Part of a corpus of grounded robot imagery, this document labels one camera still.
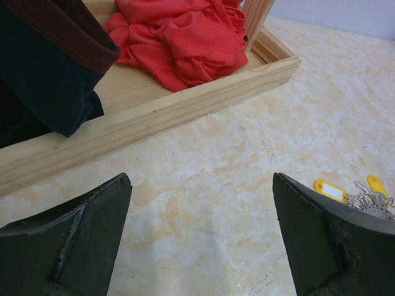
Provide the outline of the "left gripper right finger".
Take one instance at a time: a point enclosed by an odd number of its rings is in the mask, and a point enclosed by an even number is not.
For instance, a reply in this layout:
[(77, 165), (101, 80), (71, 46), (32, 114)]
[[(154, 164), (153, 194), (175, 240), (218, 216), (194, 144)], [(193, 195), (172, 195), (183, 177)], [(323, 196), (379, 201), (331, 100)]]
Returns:
[(298, 295), (394, 295), (394, 222), (283, 173), (273, 175), (273, 198)]

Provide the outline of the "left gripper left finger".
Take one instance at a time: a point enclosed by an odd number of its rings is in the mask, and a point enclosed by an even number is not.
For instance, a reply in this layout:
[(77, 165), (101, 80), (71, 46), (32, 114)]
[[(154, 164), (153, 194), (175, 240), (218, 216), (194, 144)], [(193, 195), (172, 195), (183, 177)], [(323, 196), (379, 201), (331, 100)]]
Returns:
[(121, 173), (1, 228), (1, 295), (106, 295), (130, 205)]

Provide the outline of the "key with yellow window tag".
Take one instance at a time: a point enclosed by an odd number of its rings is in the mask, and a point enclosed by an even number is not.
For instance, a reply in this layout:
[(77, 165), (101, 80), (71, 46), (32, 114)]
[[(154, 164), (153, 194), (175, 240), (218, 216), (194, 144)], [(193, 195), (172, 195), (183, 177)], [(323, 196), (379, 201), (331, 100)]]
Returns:
[(322, 179), (314, 182), (314, 189), (319, 194), (342, 204), (345, 204), (348, 200), (348, 194), (344, 189)]

